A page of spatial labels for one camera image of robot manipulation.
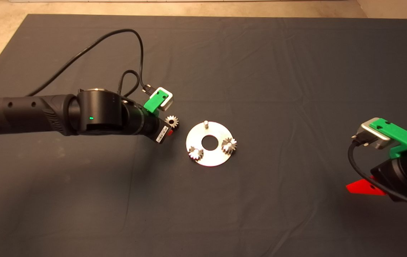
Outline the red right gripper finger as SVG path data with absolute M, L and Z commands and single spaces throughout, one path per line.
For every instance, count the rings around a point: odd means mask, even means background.
M 385 196 L 386 192 L 379 189 L 366 179 L 360 179 L 353 183 L 346 185 L 348 192 L 352 194 L 363 194 L 363 195 L 375 195 L 375 196 Z

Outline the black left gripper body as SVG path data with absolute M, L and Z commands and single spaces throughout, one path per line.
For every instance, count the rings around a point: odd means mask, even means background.
M 148 118 L 145 122 L 145 136 L 157 144 L 164 143 L 169 131 L 170 125 L 162 119 Z

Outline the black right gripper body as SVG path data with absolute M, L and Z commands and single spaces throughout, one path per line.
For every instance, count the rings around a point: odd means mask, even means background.
M 407 175 L 403 164 L 403 159 L 389 159 L 372 168 L 371 175 L 381 185 L 407 197 Z

